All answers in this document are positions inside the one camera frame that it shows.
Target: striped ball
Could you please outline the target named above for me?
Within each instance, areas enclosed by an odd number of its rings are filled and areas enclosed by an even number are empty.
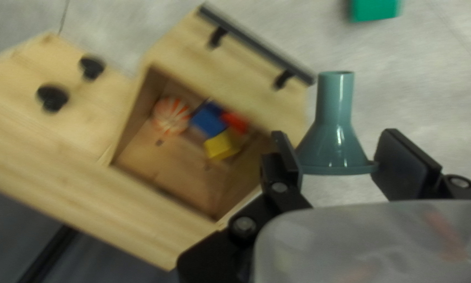
[[[165,135],[176,135],[188,128],[189,107],[181,99],[166,97],[153,107],[153,125]]]

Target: screw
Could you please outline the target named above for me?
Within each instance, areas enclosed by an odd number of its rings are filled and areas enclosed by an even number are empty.
[[[239,234],[251,234],[252,232],[256,231],[257,229],[257,223],[247,217],[247,216],[242,216],[237,218],[234,223],[233,223],[233,228],[239,232]]]
[[[458,186],[458,187],[461,187],[463,189],[468,189],[470,187],[470,184],[467,180],[463,179],[463,178],[458,178],[458,177],[452,177],[449,179],[449,181]]]
[[[283,193],[288,190],[288,186],[285,183],[277,182],[272,184],[272,190],[278,193]]]

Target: black knob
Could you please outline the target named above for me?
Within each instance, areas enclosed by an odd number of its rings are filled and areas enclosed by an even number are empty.
[[[95,80],[105,70],[106,64],[99,58],[84,56],[80,60],[80,66],[85,79]]]
[[[59,111],[69,100],[69,96],[66,91],[54,86],[40,87],[36,94],[43,102],[43,109],[49,112]]]

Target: wooden box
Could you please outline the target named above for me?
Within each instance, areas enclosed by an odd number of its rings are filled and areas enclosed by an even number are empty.
[[[82,80],[84,54],[44,35],[0,55],[0,191],[163,269],[259,193],[270,131],[295,145],[304,134],[312,78],[206,7],[151,47],[135,80],[112,68]],[[70,93],[57,114],[35,99],[47,83]],[[240,152],[209,159],[191,127],[163,137],[150,117],[167,96],[244,117]]]

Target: translucent plastic cover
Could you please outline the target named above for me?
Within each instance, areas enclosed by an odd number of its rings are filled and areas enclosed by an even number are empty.
[[[255,283],[471,282],[471,201],[305,209],[268,223]]]

